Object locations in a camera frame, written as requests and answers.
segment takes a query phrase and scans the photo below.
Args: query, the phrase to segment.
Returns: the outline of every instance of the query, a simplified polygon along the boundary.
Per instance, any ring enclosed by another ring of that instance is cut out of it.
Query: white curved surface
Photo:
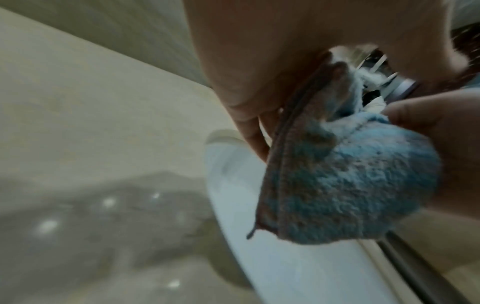
[[[232,251],[266,304],[399,303],[357,241],[299,246],[254,226],[265,165],[242,143],[206,149],[208,191]]]

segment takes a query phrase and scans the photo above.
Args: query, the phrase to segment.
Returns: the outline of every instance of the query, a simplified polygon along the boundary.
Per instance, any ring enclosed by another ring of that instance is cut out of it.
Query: blue and brown towel
[[[429,138],[363,112],[362,87],[330,57],[288,102],[248,238],[378,239],[430,199],[441,160]]]

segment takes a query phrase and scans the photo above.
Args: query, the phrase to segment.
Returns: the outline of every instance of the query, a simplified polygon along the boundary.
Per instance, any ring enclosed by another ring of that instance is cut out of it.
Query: towel
[[[429,138],[363,111],[362,88],[330,57],[286,104],[248,239],[379,239],[432,197],[442,163]]]

